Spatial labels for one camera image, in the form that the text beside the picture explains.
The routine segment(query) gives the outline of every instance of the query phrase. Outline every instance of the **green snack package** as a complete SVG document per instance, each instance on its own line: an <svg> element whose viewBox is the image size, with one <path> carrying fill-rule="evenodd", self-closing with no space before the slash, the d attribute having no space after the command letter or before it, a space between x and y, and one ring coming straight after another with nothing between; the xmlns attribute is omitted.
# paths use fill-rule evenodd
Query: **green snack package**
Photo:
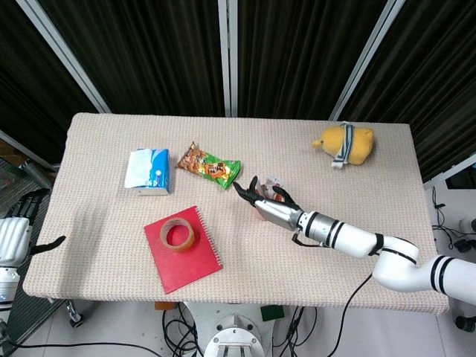
<svg viewBox="0 0 476 357"><path fill-rule="evenodd" d="M241 169L241 161L220 160L216 156L199 150L195 143L192 142L190 148L177 163L177 167L215 181L227 189L230 187L231 182L237 177Z"/></svg>

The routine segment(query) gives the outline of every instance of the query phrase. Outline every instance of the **electrical wire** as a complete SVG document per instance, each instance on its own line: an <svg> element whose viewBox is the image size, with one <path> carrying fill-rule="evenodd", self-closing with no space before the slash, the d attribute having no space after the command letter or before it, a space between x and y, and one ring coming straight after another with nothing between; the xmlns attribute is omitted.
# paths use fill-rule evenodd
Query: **electrical wire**
<svg viewBox="0 0 476 357"><path fill-rule="evenodd" d="M466 236L476 235L476 233L463 233L463 232L460 232L457 229L449 228L449 227L445 226L445 214L443 213L443 211L441 209L443 207L445 207L446 205L444 203L437 204L437 189L435 188L435 186L433 186L433 189L432 189L432 192L431 192L431 201L433 203L434 209L437 212L437 224L432 225L431 228L434 231L442 231L444 234L446 234L446 236L448 237L448 240L449 240L449 244L448 244L449 249L454 248L453 237L452 236L455 236L456 238L461 239L461 238L464 238Z"/></svg>
<svg viewBox="0 0 476 357"><path fill-rule="evenodd" d="M195 323L193 323L193 325L190 325L185 319L180 303L178 304L178 307L179 307L178 312L180 314L179 318L174 318L166 322L167 310L164 310L162 313L162 329L164 331L164 340L166 345L169 347L169 350L172 352L173 357L179 357L183 355L184 353L188 353L191 351L195 351L193 356L196 356L197 352L201 356L203 356L203 353L199 348L198 335L197 335ZM174 342L169 334L169 328L174 324L178 324L178 326L185 326L185 328L187 329L187 332L181 337L178 343ZM189 335L191 335L193 339L187 340L187 337Z"/></svg>
<svg viewBox="0 0 476 357"><path fill-rule="evenodd" d="M334 355L335 351L337 350L337 348L339 347L339 344L341 343L341 336L342 336L342 329L344 328L344 319L345 319L345 314L347 312L347 308L349 307L350 305L350 301L352 301L352 299L354 298L354 296L356 296L356 294L358 293L358 291L360 289L362 289L362 286L365 285L365 283L367 281L370 280L370 278L372 277L372 274L370 274L359 286L356 290L354 290L354 292L352 293L352 295L350 295L349 297L349 300L347 300L347 303L345 304L345 307L344 307L344 311L342 312L342 319L341 319L341 327L339 327L339 335L337 337L337 342L335 343L335 347L334 347L334 350L332 350L332 352L327 356L327 357L331 357Z"/></svg>
<svg viewBox="0 0 476 357"><path fill-rule="evenodd" d="M141 350L146 350L152 353L154 356L162 357L157 352L152 351L150 348L139 346L138 344L122 344L120 342L85 342L81 344L16 344L12 341L7 341L8 344L16 348L43 348L43 347L81 347L81 346L123 346L134 347Z"/></svg>
<svg viewBox="0 0 476 357"><path fill-rule="evenodd" d="M289 352L291 353L291 357L297 357L295 348L302 346L305 342L307 342L307 340L309 340L312 333L314 332L316 323L318 321L318 309L316 307L314 308L314 321L312 323L311 331L301 342L298 342L298 339L299 339L298 327L300 324L300 320L303 317L304 309L305 307L301 307L301 308L296 307L294 314L292 315L291 322L289 323L289 328L288 328L288 332L286 333L285 340L281 344L273 345L273 348L278 348L286 344L279 355L280 357L285 353L287 349L289 349Z"/></svg>
<svg viewBox="0 0 476 357"><path fill-rule="evenodd" d="M446 205L444 203L437 204L437 189L436 189L435 186L433 186L433 188L432 188L431 201L433 203L433 208L437 212L437 225L432 225L431 227L434 231L444 232L446 234L446 236L448 237L448 240L449 240L448 249L453 249L454 245L453 245L453 237L451 236L452 232L448 227L444 226L444 224L445 224L445 214L441 210Z"/></svg>

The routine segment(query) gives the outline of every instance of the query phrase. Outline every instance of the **blue tissue pack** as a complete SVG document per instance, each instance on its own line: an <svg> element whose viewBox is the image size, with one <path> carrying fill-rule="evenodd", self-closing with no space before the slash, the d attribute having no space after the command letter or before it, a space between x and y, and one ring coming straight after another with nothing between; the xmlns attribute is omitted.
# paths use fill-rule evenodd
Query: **blue tissue pack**
<svg viewBox="0 0 476 357"><path fill-rule="evenodd" d="M125 188L139 195L168 195L170 193L170 153L168 149L137 149L130 153Z"/></svg>

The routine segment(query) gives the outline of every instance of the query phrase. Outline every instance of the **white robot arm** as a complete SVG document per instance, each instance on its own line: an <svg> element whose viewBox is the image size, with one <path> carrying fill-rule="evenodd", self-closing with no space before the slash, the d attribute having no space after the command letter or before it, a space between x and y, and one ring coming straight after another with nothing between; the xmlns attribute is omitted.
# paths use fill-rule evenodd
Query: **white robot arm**
<svg viewBox="0 0 476 357"><path fill-rule="evenodd" d="M16 269L29 255L49 251L62 243L60 237L51 244L30 246L33 223L39 205L49 192L41 189L24 195L0 219L0 321L5 323L10 315L20 276Z"/></svg>
<svg viewBox="0 0 476 357"><path fill-rule="evenodd" d="M374 279L388 289L397 292L418 292L435 290L467 303L476 304L476 264L464 260L438 255L422 267L417 268L419 249L403 238L373 234L347 223L325 216L319 212L304 212L280 187L273 187L284 202L265 199L254 186L256 179L247 190L237 183L238 194L249 201L270 222L290 231L313 239L318 246L333 248L355 258L365 258L378 254L373 270Z"/></svg>

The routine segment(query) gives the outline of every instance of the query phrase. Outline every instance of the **beige tablecloth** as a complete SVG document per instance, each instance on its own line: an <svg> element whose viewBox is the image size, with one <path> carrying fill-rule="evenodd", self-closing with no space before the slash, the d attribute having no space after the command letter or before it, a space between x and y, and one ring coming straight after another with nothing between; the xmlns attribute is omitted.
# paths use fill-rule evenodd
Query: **beige tablecloth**
<svg viewBox="0 0 476 357"><path fill-rule="evenodd" d="M170 149L173 163L194 140L220 158L239 159L237 181L272 174L304 210L318 210L371 232L404 237L436 254L408 125L367 124L376 145L360 166L331 168L311 147L327 121L78 114L68 131L39 244L57 249L33 258L30 295L89 300L194 300L343 306L377 257L356 260L332 249L302 248L292 234L256 218L233 188L173 169L172 194L136 196L123 188L129 153ZM165 295L143 227L198 205L224 268ZM371 280L352 306L441 313L436 292L402 294Z"/></svg>

